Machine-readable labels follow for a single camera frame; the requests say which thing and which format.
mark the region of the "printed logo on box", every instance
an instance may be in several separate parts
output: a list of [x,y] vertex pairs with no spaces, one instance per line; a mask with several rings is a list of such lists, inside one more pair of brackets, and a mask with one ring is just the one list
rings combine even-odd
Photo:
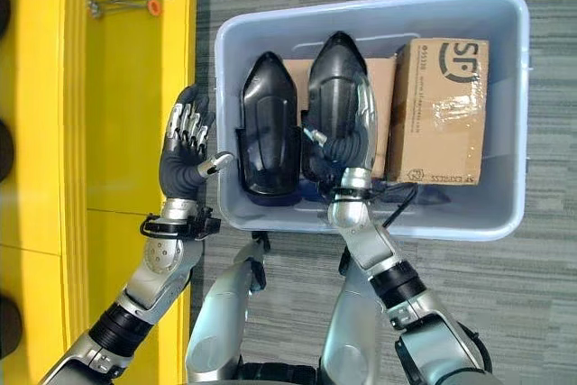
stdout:
[[444,42],[439,51],[441,72],[457,83],[476,81],[479,79],[478,54],[479,44],[475,42]]

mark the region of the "gray carpet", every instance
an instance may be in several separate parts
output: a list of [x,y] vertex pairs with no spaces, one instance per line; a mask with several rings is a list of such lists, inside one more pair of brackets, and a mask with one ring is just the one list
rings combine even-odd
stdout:
[[[213,43],[237,14],[345,0],[199,0],[197,82],[214,96]],[[527,0],[531,13],[527,209],[519,229],[495,243],[405,240],[408,258],[456,317],[479,330],[496,375],[510,385],[577,384],[577,0]],[[212,146],[215,146],[212,132]],[[215,202],[215,182],[208,187]],[[223,224],[194,272],[200,299],[250,234]],[[269,288],[251,300],[247,361],[316,365],[342,280],[335,235],[274,234]],[[383,334],[383,384],[406,384]]]

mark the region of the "yellow shelf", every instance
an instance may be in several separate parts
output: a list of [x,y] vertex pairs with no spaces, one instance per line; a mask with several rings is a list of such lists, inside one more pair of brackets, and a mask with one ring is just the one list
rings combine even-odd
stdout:
[[[114,300],[142,254],[138,226],[162,200],[164,123],[194,81],[196,0],[89,16],[86,0],[11,0],[0,41],[0,117],[14,137],[0,184],[0,291],[23,343],[0,382],[37,383]],[[184,378],[188,293],[119,384]]]

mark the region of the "black plastic object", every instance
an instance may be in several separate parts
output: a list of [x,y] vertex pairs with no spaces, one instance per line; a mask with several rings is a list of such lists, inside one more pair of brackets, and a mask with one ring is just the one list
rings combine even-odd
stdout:
[[0,297],[0,360],[14,352],[22,341],[22,317],[16,304]]
[[243,110],[244,128],[237,131],[243,188],[259,197],[290,195],[300,165],[297,90],[276,54],[256,61],[244,85]]
[[239,380],[278,380],[297,385],[317,385],[316,369],[308,365],[290,365],[282,362],[247,362],[239,367]]
[[4,35],[10,21],[10,0],[0,0],[0,38]]
[[2,182],[6,176],[12,170],[14,163],[14,142],[12,141],[12,135],[4,122],[0,121],[0,182]]
[[[343,139],[354,130],[357,111],[355,74],[367,74],[367,65],[344,32],[331,36],[313,63],[308,80],[308,110],[303,124],[324,133],[329,139]],[[343,175],[344,167],[327,159],[310,140],[302,146],[302,170],[307,179],[328,191]]]

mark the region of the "robot wrist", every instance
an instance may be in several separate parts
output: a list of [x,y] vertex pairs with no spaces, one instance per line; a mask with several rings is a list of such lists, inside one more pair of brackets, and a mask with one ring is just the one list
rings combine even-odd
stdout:
[[200,207],[194,200],[168,198],[160,215],[149,214],[141,224],[141,234],[154,239],[200,240],[220,230],[213,209]]

